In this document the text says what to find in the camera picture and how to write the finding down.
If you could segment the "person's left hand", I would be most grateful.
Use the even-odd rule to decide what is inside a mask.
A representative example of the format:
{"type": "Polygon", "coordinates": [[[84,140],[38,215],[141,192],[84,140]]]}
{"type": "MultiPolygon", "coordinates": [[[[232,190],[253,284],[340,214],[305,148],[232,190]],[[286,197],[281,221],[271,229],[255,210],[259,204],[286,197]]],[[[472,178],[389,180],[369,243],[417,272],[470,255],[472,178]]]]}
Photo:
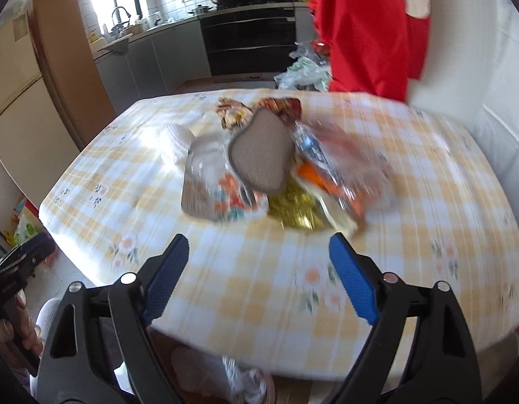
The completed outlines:
{"type": "Polygon", "coordinates": [[[17,307],[17,326],[6,319],[0,319],[0,353],[11,365],[17,364],[16,356],[8,349],[8,342],[14,339],[15,334],[21,337],[24,349],[39,356],[42,353],[43,343],[39,326],[30,317],[27,309],[27,300],[23,290],[15,296],[17,307]]]}

